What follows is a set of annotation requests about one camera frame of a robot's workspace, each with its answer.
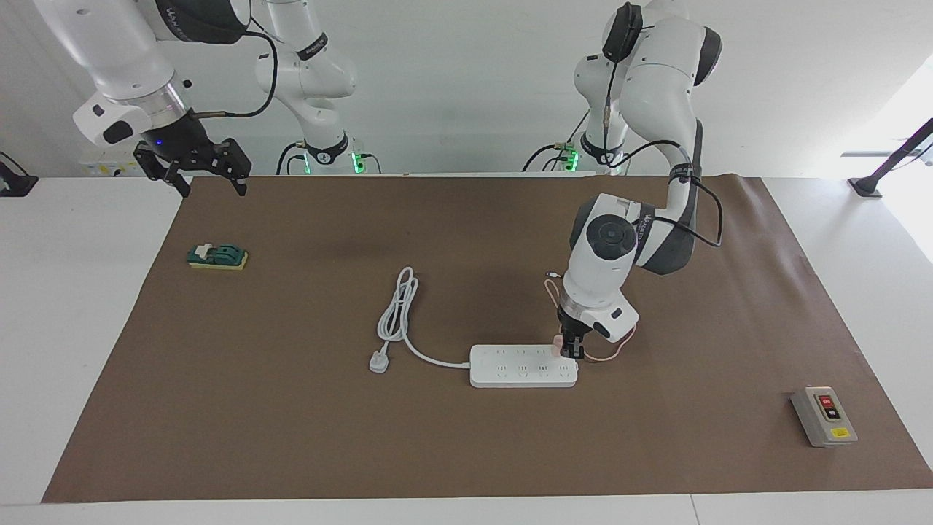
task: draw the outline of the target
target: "robotic arm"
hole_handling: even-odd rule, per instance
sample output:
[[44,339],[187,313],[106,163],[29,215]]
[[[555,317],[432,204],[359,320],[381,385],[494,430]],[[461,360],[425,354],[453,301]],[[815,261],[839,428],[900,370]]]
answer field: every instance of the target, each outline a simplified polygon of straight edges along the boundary
[[[91,142],[133,135],[146,175],[190,187],[179,170],[206,170],[246,193],[251,163],[232,138],[215,144],[183,97],[188,85],[156,47],[158,39],[232,44],[249,24],[249,0],[34,0],[52,33],[93,78],[97,92],[74,115]],[[168,163],[163,166],[160,159]]]
[[[272,30],[289,51],[281,53],[274,96],[295,115],[304,134],[305,159],[321,174],[353,173],[356,159],[333,103],[356,89],[356,67],[328,44],[310,1],[266,0]],[[272,88],[272,64],[260,57],[260,87]]]
[[661,151],[671,171],[664,208],[605,193],[580,208],[558,308],[565,357],[583,358],[591,330],[617,342],[634,328],[638,313],[620,291],[633,264],[665,275],[689,261],[703,143],[690,92],[720,50],[719,36],[688,20],[678,0],[654,0],[644,9],[620,7],[606,25],[603,57],[578,65],[577,86],[591,115],[606,109],[603,121],[591,119],[579,136],[580,147],[614,170],[627,160],[621,147],[631,128]]

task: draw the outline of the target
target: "brown table mat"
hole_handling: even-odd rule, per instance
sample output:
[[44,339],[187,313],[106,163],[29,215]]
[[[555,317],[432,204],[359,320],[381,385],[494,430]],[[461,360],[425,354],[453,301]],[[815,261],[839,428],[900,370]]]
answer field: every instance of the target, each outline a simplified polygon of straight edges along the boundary
[[[422,280],[411,338],[432,357],[549,342],[542,277],[566,268],[577,207],[662,204],[664,179],[256,178],[239,198],[198,178],[43,501],[933,487],[764,185],[707,180],[724,247],[633,270],[621,356],[568,390],[476,390],[402,344],[369,371],[397,272]],[[246,248],[246,268],[189,268],[204,242]],[[835,387],[856,445],[809,447],[787,401],[807,384]]]

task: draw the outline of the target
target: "white power cord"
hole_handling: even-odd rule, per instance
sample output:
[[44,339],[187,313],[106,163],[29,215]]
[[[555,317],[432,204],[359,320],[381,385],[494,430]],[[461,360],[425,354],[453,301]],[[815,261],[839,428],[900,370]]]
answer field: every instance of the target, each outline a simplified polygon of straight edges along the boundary
[[444,362],[431,359],[419,352],[411,343],[408,337],[409,310],[414,301],[414,294],[418,291],[418,277],[414,276],[414,270],[411,266],[405,266],[398,273],[396,279],[396,291],[392,294],[392,302],[383,312],[379,319],[379,325],[376,326],[376,334],[383,340],[383,348],[377,350],[369,359],[369,369],[376,374],[385,372],[389,367],[389,343],[404,341],[409,350],[421,359],[436,364],[437,366],[446,366],[447,368],[469,368],[468,362]]

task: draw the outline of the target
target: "white power strip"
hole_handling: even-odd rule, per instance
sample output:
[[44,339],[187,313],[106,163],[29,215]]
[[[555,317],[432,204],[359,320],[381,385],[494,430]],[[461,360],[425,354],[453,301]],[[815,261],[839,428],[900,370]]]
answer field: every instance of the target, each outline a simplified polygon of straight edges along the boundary
[[555,356],[551,345],[476,345],[469,382],[478,389],[568,388],[577,383],[577,362]]

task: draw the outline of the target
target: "connector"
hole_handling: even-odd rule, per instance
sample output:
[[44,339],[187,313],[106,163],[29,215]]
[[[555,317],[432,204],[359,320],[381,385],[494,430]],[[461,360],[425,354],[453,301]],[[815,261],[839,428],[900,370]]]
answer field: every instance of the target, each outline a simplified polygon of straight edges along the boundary
[[376,374],[382,374],[389,367],[389,356],[383,354],[380,350],[372,352],[369,358],[369,369]]

